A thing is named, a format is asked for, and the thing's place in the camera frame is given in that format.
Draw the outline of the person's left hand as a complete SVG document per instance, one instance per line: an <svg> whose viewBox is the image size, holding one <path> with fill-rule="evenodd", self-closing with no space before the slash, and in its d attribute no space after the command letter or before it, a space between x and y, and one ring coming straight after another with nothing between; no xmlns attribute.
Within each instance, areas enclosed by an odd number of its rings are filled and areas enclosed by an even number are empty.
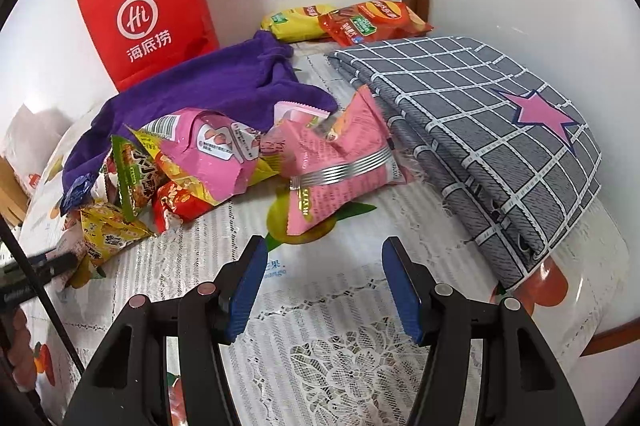
<svg viewBox="0 0 640 426"><path fill-rule="evenodd" d="M27 317L21 308L17 308L10 324L6 324L6 330L11 335L8 360L13 366L12 376L21 392L29 392L35 389L37 370L34 363L34 351L30 346L30 331L27 326Z"/></svg>

